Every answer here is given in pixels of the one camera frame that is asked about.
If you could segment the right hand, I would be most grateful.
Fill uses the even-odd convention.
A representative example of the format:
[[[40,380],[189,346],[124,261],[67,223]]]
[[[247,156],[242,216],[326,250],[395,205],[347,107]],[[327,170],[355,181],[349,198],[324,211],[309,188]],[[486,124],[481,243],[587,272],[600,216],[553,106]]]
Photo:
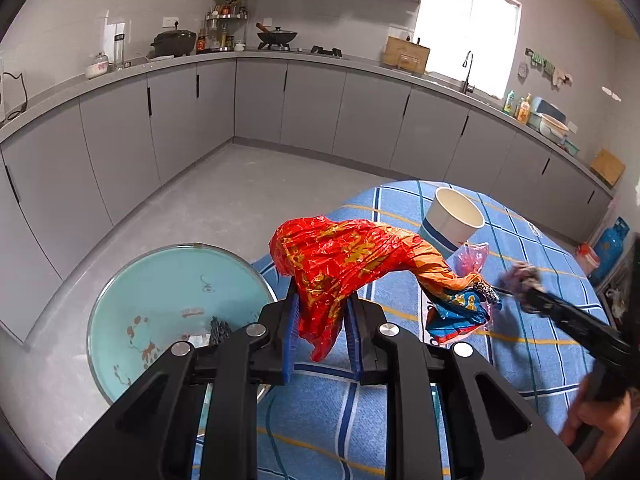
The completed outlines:
[[[587,401],[591,375],[580,383],[577,396],[568,409],[567,419],[559,434],[566,445],[573,444],[580,426],[587,425],[599,429],[602,434],[590,455],[581,460],[587,479],[592,478],[613,455],[624,440],[631,423],[632,396],[629,391],[621,399],[611,401]]]

